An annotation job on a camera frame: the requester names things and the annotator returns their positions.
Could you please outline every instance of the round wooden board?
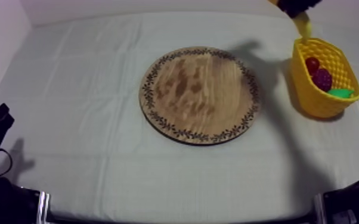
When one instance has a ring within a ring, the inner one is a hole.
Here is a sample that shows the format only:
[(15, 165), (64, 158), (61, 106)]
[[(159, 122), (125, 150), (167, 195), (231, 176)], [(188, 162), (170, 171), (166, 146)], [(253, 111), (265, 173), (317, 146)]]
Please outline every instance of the round wooden board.
[(248, 130), (261, 108), (251, 69), (230, 53), (183, 48), (159, 58), (143, 77), (139, 99), (162, 134), (188, 144), (227, 142)]

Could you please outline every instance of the green toy vegetable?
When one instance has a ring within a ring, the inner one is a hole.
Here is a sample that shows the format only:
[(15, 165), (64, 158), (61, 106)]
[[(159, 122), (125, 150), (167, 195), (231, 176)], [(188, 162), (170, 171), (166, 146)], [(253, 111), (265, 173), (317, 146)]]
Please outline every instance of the green toy vegetable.
[(339, 98), (350, 98), (355, 91), (349, 89), (331, 89), (327, 93)]

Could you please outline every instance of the decorative border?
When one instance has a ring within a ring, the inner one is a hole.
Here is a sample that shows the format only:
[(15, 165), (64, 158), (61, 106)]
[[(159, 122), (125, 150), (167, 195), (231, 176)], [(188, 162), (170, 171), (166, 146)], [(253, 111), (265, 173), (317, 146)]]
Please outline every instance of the decorative border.
[[(247, 84), (249, 85), (249, 93), (252, 96), (252, 102), (253, 102), (253, 105), (251, 106), (249, 111), (243, 116), (239, 125), (234, 125), (234, 127), (230, 130), (226, 129), (219, 134), (213, 134), (213, 135), (192, 132), (187, 129), (179, 130), (175, 127), (175, 125), (169, 123), (166, 118), (160, 116), (156, 111), (153, 110), (154, 92), (151, 89), (151, 87), (153, 86), (154, 80), (159, 74), (159, 71), (162, 68), (162, 66), (168, 61), (172, 61), (175, 58), (181, 57), (183, 55), (203, 55), (203, 54), (210, 54), (211, 56), (223, 58), (230, 61), (235, 61), (235, 63), (242, 71), (242, 75), (248, 79)], [(208, 144), (209, 141), (212, 141), (212, 143), (216, 144), (216, 143), (231, 140), (239, 136), (241, 133), (249, 129), (250, 127), (249, 122), (251, 122), (254, 119), (255, 113), (259, 111), (260, 96), (259, 96), (259, 88), (255, 76), (251, 74), (250, 70), (245, 67), (242, 61), (236, 59), (230, 53), (218, 49), (209, 49), (209, 48), (194, 49), (194, 50), (184, 49), (161, 57), (159, 62), (152, 67), (150, 73), (146, 76), (145, 84), (143, 84), (141, 89), (144, 91), (143, 97), (146, 100), (146, 107), (149, 110), (147, 115), (150, 116), (152, 120), (157, 122), (157, 124), (159, 125), (158, 128), (159, 130), (167, 130), (177, 138), (186, 137), (187, 139), (197, 139), (201, 143), (206, 142), (206, 144)]]

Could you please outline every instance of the white tablecloth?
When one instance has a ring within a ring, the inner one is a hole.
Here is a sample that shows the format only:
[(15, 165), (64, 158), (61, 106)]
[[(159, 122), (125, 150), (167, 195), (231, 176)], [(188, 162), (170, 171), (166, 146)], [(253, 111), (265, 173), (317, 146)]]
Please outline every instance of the white tablecloth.
[[(314, 36), (342, 48), (359, 80), (359, 32), (314, 24)], [(297, 37), (290, 20), (227, 13), (38, 27), (0, 84), (0, 103), (16, 118), (2, 145), (16, 158), (10, 178), (49, 192), (54, 213), (90, 219), (217, 223), (302, 214), (316, 193), (359, 180), (359, 102), (329, 122), (297, 112), (284, 78)], [(264, 110), (239, 138), (191, 147), (142, 115), (147, 68), (187, 46), (231, 51), (256, 70)]]

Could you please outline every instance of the yellow basket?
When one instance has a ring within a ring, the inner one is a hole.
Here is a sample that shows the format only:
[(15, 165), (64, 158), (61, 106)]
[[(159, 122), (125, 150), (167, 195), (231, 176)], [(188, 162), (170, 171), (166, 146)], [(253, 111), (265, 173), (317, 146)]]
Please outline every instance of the yellow basket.
[[(317, 58), (320, 68), (330, 72), (333, 78), (332, 89), (355, 91), (351, 98), (335, 97), (319, 89), (305, 65), (305, 60), (309, 57)], [(302, 39), (295, 40), (291, 72), (302, 109), (314, 117), (333, 117), (359, 99), (359, 83), (343, 52), (321, 39), (309, 38), (304, 43)]]

